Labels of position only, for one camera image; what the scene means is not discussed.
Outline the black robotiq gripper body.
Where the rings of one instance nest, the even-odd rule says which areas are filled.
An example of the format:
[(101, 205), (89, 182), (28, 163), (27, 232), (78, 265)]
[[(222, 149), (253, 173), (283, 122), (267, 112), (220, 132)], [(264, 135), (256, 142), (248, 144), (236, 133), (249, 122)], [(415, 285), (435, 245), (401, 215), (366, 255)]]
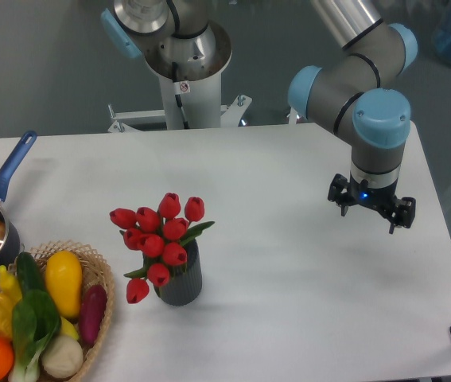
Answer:
[(393, 212), (397, 197), (395, 190), (400, 169), (386, 173), (369, 173), (361, 169), (351, 169), (348, 187), (352, 199), (359, 205), (378, 211)]

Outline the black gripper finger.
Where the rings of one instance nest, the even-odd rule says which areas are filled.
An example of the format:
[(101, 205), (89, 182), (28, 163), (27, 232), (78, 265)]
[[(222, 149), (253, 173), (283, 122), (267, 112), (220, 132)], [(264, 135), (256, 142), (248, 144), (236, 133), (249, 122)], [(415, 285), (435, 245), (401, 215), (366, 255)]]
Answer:
[(390, 222), (389, 233), (396, 228), (410, 228), (416, 214), (416, 200), (413, 197), (394, 197), (385, 209), (384, 217)]
[(339, 173), (333, 177), (329, 186), (327, 199), (340, 207), (341, 216), (346, 216), (348, 208), (353, 206), (353, 196), (349, 192), (349, 186), (348, 179)]

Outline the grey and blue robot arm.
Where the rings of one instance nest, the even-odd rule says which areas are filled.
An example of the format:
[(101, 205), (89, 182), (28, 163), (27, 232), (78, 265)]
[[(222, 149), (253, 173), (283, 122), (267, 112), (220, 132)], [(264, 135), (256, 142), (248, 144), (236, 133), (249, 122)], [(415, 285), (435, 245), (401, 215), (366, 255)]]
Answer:
[[(370, 1), (315, 1), (314, 9), (345, 52), (325, 70), (308, 66), (292, 79), (288, 103), (352, 149), (350, 174), (337, 174), (328, 199), (360, 205), (392, 228), (409, 228), (416, 202), (395, 194), (410, 133), (410, 104), (387, 84), (414, 61), (418, 44), (403, 25), (388, 25)], [(100, 20), (116, 49), (143, 57), (158, 79), (170, 130), (222, 127), (221, 74), (231, 42), (202, 1), (116, 1)]]

